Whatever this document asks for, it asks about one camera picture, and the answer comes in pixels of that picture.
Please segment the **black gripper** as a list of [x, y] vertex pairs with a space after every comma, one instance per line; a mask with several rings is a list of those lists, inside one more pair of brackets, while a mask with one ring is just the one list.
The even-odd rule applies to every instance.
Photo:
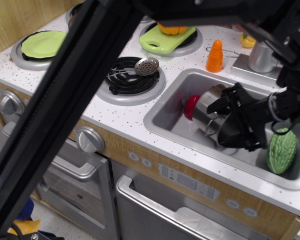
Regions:
[[268, 98], [253, 98], [239, 83], [222, 91], [222, 98], [207, 107], [207, 114], [229, 115], [228, 130], [221, 133], [221, 145], [226, 148], [253, 152], [268, 147], [265, 125], [274, 119]]

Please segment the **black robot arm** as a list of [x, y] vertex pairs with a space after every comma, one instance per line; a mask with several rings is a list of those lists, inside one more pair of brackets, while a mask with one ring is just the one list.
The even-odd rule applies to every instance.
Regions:
[[88, 0], [0, 152], [0, 240], [145, 15], [167, 27], [235, 25], [283, 64], [283, 93], [257, 101], [235, 84], [208, 107], [237, 120], [221, 146], [266, 148], [266, 123], [300, 118], [300, 0]]

